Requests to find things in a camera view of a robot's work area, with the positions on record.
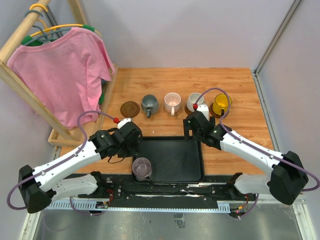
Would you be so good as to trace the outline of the cream ceramic mug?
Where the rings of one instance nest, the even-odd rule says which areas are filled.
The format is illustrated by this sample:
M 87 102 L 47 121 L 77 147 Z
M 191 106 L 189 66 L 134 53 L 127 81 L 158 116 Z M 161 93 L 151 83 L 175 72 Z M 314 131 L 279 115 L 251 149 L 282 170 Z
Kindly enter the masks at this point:
M 187 108 L 190 110 L 190 111 L 194 111 L 194 108 L 193 108 L 193 104 L 196 103 L 196 101 L 198 100 L 198 98 L 201 96 L 200 93 L 198 92 L 194 92 L 192 94 L 189 95 L 187 101 L 186 101 L 186 105 L 187 105 Z M 197 104 L 205 104 L 205 99 L 204 97 L 202 96 Z

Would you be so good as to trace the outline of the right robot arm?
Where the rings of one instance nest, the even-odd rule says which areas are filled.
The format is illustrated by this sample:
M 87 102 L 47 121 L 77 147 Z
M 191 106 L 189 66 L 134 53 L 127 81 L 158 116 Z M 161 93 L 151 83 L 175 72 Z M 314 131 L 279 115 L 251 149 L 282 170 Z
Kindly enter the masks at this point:
M 264 172 L 257 177 L 243 173 L 236 177 L 226 188 L 227 196 L 232 200 L 238 200 L 244 194 L 270 194 L 279 202 L 292 205 L 309 181 L 296 153 L 265 148 L 222 123 L 216 124 L 214 117 L 207 119 L 200 111 L 189 114 L 183 127 L 206 146 L 237 155 Z

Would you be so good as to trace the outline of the brown wooden coaster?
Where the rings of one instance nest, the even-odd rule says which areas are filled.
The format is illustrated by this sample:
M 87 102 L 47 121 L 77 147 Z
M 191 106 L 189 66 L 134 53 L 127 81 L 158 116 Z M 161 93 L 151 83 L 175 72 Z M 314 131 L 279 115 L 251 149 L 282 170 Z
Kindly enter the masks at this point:
M 188 107 L 187 107 L 187 105 L 185 105 L 184 110 L 185 110 L 185 113 L 187 114 L 188 117 L 189 117 L 189 116 L 194 117 L 194 116 L 196 116 L 196 115 L 198 115 L 198 114 L 200 113 L 200 112 L 197 111 L 197 110 L 193 110 L 193 111 L 189 110 Z
M 140 106 L 135 101 L 127 101 L 120 107 L 120 113 L 125 118 L 133 118 L 140 112 Z
M 224 114 L 226 114 L 227 110 L 228 110 L 227 106 L 220 106 L 220 105 L 216 104 L 215 102 L 213 102 L 209 106 L 210 114 L 218 119 L 220 119 Z

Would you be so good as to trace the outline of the pink ceramic mug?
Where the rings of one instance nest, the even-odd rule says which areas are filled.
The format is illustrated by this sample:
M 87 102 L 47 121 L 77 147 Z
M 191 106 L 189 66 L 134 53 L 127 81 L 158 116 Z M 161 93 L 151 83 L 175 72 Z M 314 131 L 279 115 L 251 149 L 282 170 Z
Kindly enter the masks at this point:
M 182 107 L 182 98 L 178 93 L 170 92 L 164 97 L 164 107 L 175 107 L 176 110 Z

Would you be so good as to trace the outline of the grey ceramic mug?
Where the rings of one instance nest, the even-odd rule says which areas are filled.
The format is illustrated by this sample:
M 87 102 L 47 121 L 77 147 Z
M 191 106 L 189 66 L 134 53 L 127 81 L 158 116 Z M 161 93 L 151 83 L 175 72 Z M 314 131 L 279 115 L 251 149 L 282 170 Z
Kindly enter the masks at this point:
M 156 115 L 160 108 L 158 99 L 152 94 L 145 95 L 141 101 L 141 108 L 147 118 Z

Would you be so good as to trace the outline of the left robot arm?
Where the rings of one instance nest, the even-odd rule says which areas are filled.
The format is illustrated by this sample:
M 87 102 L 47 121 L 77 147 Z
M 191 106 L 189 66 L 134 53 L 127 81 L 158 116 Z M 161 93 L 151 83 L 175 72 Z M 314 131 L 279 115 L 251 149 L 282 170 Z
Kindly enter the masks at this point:
M 116 128 L 98 130 L 83 144 L 47 164 L 32 168 L 25 165 L 18 172 L 19 191 L 25 208 L 34 214 L 52 202 L 77 195 L 101 198 L 107 193 L 100 172 L 69 178 L 76 170 L 91 163 L 118 156 L 132 157 L 139 152 L 142 130 L 131 121 L 121 121 Z

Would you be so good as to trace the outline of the yellow glass mug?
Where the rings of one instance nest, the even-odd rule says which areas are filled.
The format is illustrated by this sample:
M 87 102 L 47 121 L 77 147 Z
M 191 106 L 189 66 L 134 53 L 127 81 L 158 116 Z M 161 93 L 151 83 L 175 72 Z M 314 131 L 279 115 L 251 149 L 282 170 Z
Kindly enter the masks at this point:
M 218 105 L 225 106 L 225 107 L 229 107 L 232 104 L 232 98 L 230 96 L 226 96 L 225 94 L 218 94 L 215 99 L 214 102 Z

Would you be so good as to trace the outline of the woven rattan coaster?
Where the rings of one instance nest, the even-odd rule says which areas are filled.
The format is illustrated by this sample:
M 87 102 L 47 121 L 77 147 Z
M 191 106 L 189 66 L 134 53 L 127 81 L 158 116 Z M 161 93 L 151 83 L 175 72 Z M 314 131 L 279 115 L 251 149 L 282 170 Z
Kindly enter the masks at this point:
M 163 111 L 166 115 L 170 117 L 176 117 L 182 112 L 182 107 L 180 106 L 178 110 L 175 107 L 163 107 Z

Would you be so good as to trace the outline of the purple glass mug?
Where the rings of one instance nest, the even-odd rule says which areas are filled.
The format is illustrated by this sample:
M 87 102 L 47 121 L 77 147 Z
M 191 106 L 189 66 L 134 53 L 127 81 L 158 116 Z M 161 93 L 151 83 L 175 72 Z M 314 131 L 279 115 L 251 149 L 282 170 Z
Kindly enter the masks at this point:
M 152 170 L 151 162 L 145 157 L 139 157 L 132 163 L 132 173 L 139 182 L 150 182 Z

